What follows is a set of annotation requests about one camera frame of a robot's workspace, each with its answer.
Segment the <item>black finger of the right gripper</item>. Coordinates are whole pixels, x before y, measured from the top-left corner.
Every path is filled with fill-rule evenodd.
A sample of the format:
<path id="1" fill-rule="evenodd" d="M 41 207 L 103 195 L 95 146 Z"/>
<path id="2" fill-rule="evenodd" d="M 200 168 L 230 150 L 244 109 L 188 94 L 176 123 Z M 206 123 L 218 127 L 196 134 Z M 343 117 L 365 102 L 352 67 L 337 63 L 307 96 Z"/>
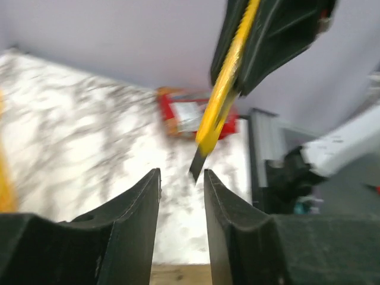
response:
<path id="1" fill-rule="evenodd" d="M 336 1 L 260 1 L 233 80 L 247 96 L 270 73 L 291 61 L 327 31 Z"/>

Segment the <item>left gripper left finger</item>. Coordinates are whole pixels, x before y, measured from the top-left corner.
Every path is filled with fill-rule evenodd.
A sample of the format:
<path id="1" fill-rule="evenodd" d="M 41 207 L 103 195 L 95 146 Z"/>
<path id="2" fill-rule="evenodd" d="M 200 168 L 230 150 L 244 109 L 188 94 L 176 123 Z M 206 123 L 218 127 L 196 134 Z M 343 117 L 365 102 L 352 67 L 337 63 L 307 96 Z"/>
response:
<path id="1" fill-rule="evenodd" d="M 160 191 L 156 168 L 70 222 L 2 214 L 1 283 L 148 284 Z"/>

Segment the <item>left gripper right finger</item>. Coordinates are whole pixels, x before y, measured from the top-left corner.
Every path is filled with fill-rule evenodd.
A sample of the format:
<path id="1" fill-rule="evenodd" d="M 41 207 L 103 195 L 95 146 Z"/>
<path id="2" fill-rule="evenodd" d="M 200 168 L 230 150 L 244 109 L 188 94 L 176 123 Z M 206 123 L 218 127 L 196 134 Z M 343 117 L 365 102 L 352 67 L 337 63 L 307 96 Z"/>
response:
<path id="1" fill-rule="evenodd" d="M 379 217 L 267 214 L 204 172 L 214 284 L 378 284 Z"/>

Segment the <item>brown cardboard express box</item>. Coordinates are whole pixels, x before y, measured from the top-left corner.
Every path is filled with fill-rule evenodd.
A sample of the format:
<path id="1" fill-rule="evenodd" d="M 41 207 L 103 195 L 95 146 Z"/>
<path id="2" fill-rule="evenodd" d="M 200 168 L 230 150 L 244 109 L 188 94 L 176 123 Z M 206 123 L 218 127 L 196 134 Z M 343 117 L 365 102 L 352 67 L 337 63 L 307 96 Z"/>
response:
<path id="1" fill-rule="evenodd" d="M 209 264 L 154 264 L 149 285 L 212 285 Z"/>

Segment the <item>yellow utility knife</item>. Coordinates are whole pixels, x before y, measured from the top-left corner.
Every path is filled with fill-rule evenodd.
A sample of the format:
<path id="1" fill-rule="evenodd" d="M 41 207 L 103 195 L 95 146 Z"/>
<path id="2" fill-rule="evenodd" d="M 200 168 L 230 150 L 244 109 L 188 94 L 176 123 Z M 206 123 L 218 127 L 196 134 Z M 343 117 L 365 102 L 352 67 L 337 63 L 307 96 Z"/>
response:
<path id="1" fill-rule="evenodd" d="M 211 92 L 208 105 L 205 108 L 195 138 L 198 148 L 189 168 L 194 181 L 198 180 L 207 156 L 214 150 L 231 106 L 237 96 L 237 92 L 232 89 L 241 64 L 243 49 L 259 4 L 259 0 L 248 1 Z"/>

